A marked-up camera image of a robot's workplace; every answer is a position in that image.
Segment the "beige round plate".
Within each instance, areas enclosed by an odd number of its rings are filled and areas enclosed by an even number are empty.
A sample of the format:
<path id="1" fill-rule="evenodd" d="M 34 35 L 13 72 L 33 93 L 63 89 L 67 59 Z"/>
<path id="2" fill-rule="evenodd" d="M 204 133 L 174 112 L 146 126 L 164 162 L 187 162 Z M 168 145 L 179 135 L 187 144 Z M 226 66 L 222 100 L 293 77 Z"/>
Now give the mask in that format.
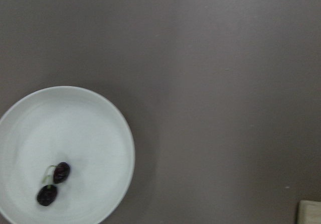
<path id="1" fill-rule="evenodd" d="M 47 207 L 43 178 L 71 167 Z M 74 86 L 33 92 L 1 117 L 1 215 L 10 223 L 101 223 L 121 203 L 133 175 L 134 141 L 121 112 Z"/>

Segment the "bamboo cutting board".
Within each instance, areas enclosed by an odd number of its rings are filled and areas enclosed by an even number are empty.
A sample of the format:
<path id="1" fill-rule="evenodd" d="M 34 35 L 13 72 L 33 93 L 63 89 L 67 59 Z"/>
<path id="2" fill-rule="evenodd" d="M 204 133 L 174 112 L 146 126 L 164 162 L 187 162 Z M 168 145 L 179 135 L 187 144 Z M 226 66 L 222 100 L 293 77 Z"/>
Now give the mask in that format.
<path id="1" fill-rule="evenodd" d="M 299 202 L 297 224 L 321 224 L 321 204 L 318 201 Z"/>

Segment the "dark red cherry pair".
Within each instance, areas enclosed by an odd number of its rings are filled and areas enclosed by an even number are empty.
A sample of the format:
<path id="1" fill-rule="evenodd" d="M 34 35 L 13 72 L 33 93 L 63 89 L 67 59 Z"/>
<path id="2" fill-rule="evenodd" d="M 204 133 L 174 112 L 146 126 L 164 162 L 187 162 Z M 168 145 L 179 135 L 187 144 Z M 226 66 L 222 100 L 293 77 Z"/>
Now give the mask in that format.
<path id="1" fill-rule="evenodd" d="M 51 205 L 58 196 L 58 184 L 65 182 L 71 173 L 71 167 L 67 162 L 50 165 L 44 174 L 42 183 L 45 184 L 38 192 L 36 200 L 41 206 Z"/>

